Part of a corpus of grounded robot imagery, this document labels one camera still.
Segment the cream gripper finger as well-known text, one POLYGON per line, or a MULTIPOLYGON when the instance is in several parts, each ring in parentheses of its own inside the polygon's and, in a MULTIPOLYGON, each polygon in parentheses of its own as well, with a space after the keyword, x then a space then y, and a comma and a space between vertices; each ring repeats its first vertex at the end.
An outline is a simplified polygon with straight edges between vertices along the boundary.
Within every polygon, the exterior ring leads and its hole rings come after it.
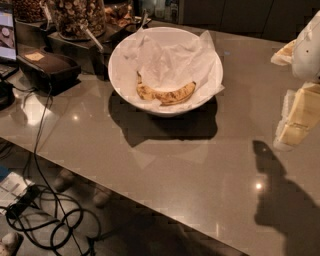
POLYGON ((292 63, 293 49, 296 41, 292 40, 273 54, 271 62, 276 65, 285 66, 292 63))
POLYGON ((320 122, 320 85, 305 82, 297 91, 288 90, 281 116, 273 145, 290 151, 320 122))

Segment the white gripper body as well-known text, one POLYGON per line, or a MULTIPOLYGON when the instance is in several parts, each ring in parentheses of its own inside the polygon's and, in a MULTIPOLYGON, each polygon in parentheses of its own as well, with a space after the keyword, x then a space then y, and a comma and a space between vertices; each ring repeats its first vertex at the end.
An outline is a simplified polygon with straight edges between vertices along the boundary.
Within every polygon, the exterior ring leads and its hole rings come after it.
POLYGON ((320 80, 320 11, 296 39, 292 72, 295 77, 302 80, 320 80))

